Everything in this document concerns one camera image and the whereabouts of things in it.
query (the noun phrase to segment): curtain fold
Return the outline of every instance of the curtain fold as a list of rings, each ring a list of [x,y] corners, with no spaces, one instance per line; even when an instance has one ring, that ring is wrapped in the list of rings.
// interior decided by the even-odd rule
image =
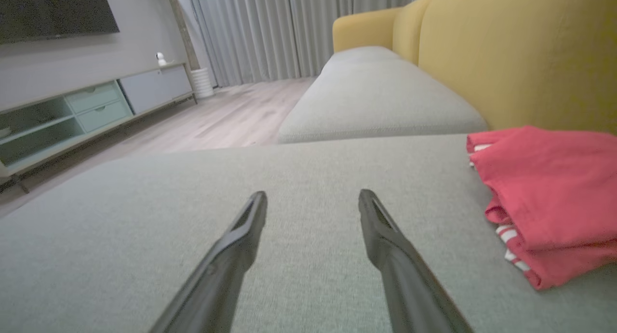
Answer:
[[[219,86],[318,75],[343,15],[412,0],[192,0]]]

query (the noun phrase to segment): floor plank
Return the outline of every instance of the floor plank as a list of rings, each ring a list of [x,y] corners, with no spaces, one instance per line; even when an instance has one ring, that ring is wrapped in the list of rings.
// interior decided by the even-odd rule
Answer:
[[[276,133],[314,78],[260,82],[227,87],[198,105],[167,107],[86,144],[0,193],[0,217],[103,162],[135,155],[264,146]]]

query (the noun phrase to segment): gray seat cushion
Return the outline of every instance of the gray seat cushion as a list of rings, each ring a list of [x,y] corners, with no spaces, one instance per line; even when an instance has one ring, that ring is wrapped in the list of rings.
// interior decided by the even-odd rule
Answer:
[[[486,130],[461,96],[382,47],[332,56],[291,111],[280,143]]]
[[[504,258],[464,135],[130,158],[0,219],[0,331],[147,332],[251,193],[268,217],[233,331],[391,332],[357,196],[373,189],[476,333],[612,332],[617,269],[537,293]]]

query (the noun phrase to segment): red clothing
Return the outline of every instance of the red clothing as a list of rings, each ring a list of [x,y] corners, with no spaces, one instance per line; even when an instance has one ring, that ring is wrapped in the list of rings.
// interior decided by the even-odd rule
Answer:
[[[536,289],[617,261],[617,137],[527,126],[470,134],[467,148],[494,193],[486,217],[513,225],[507,245]]]

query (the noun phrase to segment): wall-mounted black television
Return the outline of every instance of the wall-mounted black television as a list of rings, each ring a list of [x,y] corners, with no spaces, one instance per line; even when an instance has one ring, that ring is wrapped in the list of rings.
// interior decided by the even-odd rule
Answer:
[[[119,31],[107,0],[0,0],[0,43]]]

